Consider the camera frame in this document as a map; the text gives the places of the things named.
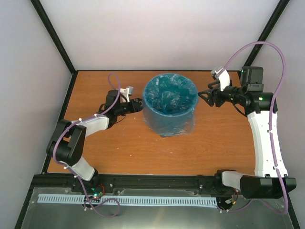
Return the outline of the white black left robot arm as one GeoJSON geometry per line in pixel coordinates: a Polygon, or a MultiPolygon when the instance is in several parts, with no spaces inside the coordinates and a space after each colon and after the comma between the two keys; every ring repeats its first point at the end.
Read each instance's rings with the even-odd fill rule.
{"type": "Polygon", "coordinates": [[[131,86],[120,90],[110,90],[105,103],[93,116],[75,121],[65,119],[58,121],[48,143],[47,155],[82,179],[82,186],[89,192],[98,189],[99,174],[82,155],[85,138],[111,128],[117,123],[119,116],[141,111],[142,100],[140,98],[130,99],[129,96],[132,94],[133,87],[131,86]]]}

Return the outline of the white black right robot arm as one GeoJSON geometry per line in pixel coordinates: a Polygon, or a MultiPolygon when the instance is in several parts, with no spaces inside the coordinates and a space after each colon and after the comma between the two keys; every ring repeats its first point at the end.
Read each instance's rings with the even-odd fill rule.
{"type": "Polygon", "coordinates": [[[278,199],[296,188],[296,179],[289,177],[282,160],[277,135],[277,105],[273,93],[264,92],[262,67],[242,67],[240,87],[232,85],[223,67],[211,71],[214,82],[198,93],[210,106],[229,102],[244,108],[253,134],[255,151],[254,175],[235,170],[218,170],[216,187],[231,187],[248,199],[278,199]]]}

